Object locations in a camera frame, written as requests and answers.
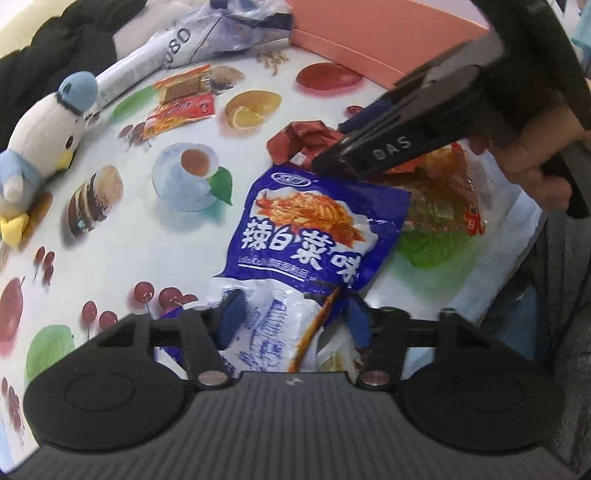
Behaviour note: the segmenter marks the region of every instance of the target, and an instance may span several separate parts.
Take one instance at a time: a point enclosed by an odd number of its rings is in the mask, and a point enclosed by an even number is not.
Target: black jacket
[[[20,117],[71,73],[98,75],[116,60],[113,34],[146,0],[77,0],[47,20],[31,45],[0,60],[0,151]]]

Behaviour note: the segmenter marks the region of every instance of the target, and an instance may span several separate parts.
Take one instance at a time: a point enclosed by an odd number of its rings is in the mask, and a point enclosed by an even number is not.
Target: crumpled plastic bag
[[[343,137],[320,120],[291,122],[269,139],[267,151],[275,165],[290,162],[311,171],[312,161]]]
[[[349,381],[355,383],[363,363],[361,355],[355,349],[355,341],[349,327],[342,322],[334,322],[320,337],[320,342],[323,337],[329,340],[318,351],[316,357],[318,371],[346,372]]]
[[[282,0],[211,0],[153,38],[168,39],[164,66],[172,69],[288,38],[291,25],[291,8]]]

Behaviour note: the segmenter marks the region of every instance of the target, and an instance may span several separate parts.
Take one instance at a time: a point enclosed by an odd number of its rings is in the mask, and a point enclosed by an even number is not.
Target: blue snack bag
[[[288,371],[335,289],[360,290],[402,230],[410,194],[273,166],[251,187],[208,304],[245,292],[247,315],[221,352],[230,370]]]

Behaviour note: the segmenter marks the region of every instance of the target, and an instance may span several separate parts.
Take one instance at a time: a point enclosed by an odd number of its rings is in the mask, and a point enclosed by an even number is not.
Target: screw
[[[381,370],[371,370],[361,374],[361,381],[370,387],[384,387],[390,383],[392,377]]]
[[[228,376],[219,370],[207,370],[200,373],[197,380],[206,387],[219,387],[228,381]]]
[[[286,380],[285,383],[288,384],[290,387],[297,387],[298,385],[304,383],[304,381],[301,378],[295,377]]]

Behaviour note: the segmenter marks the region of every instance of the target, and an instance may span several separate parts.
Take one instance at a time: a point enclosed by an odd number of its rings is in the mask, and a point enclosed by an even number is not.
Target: yellow plush beak
[[[21,241],[22,231],[28,223],[29,216],[26,213],[9,221],[4,217],[0,217],[0,233],[2,234],[2,240],[11,247],[16,248]]]
[[[60,158],[60,161],[57,163],[57,169],[59,170],[67,170],[70,168],[72,164],[72,159],[74,158],[74,152],[66,150]]]

